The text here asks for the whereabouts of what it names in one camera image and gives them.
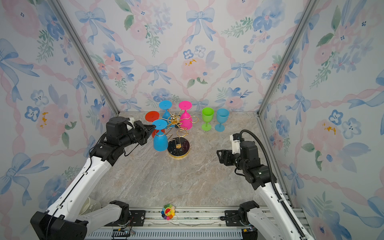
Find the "green wine glass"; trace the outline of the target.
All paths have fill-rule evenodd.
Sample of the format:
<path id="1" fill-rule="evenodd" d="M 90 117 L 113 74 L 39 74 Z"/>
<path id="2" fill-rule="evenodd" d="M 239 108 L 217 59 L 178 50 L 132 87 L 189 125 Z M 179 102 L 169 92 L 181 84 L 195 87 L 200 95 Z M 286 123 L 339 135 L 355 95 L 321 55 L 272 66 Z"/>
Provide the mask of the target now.
<path id="1" fill-rule="evenodd" d="M 210 125 L 210 122 L 214 118 L 214 109 L 206 107 L 202 110 L 202 119 L 204 121 L 204 124 L 202 125 L 202 130 L 204 131 L 210 131 L 212 126 Z"/>

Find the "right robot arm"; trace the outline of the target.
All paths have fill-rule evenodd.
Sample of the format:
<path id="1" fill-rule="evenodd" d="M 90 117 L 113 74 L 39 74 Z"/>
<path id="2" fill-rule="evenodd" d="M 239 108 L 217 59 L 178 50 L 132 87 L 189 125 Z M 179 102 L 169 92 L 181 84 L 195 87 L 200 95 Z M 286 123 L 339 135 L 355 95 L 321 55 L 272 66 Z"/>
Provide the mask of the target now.
<path id="1" fill-rule="evenodd" d="M 246 181 L 262 197 L 275 220 L 272 222 L 256 202 L 249 201 L 239 207 L 244 225 L 255 227 L 267 240 L 313 239 L 284 197 L 269 166 L 261 163 L 255 142 L 232 141 L 231 150 L 218 150 L 217 155 L 221 164 L 235 166 L 243 172 Z"/>

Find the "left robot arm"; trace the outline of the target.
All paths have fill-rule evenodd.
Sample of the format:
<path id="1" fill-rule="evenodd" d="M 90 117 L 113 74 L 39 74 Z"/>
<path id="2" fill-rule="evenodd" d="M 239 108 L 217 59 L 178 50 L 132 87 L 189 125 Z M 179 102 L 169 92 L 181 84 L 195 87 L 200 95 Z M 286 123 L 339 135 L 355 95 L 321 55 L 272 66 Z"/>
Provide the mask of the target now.
<path id="1" fill-rule="evenodd" d="M 89 157 L 79 174 L 63 194 L 45 212 L 36 212 L 31 225 L 40 240 L 83 240 L 110 223 L 125 227 L 132 220 L 129 204 L 112 201 L 104 208 L 81 215 L 80 211 L 102 177 L 124 154 L 125 148 L 143 146 L 155 130 L 130 118 L 113 117 L 107 131 L 89 151 Z"/>

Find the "red wine glass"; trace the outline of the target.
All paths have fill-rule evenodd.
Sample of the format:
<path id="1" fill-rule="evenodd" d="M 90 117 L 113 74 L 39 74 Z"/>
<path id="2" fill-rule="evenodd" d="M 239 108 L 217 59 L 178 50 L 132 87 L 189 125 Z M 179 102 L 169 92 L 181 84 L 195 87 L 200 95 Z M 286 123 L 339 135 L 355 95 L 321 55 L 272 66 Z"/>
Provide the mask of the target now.
<path id="1" fill-rule="evenodd" d="M 156 111 L 150 111 L 146 114 L 145 119 L 147 122 L 153 123 L 154 121 L 158 120 L 160 118 L 160 114 Z M 159 130 L 154 130 L 152 132 L 152 138 L 155 137 L 155 135 L 159 132 Z"/>

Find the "teal wine glass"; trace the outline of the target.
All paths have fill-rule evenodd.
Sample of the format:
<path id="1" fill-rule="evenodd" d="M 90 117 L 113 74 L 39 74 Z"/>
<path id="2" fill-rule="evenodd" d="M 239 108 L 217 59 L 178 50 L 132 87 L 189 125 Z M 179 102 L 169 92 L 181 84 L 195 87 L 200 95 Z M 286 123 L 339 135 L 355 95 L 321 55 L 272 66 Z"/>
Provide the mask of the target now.
<path id="1" fill-rule="evenodd" d="M 230 112 L 227 109 L 219 109 L 217 111 L 218 124 L 215 126 L 217 132 L 223 132 L 225 130 L 224 123 L 228 120 Z"/>

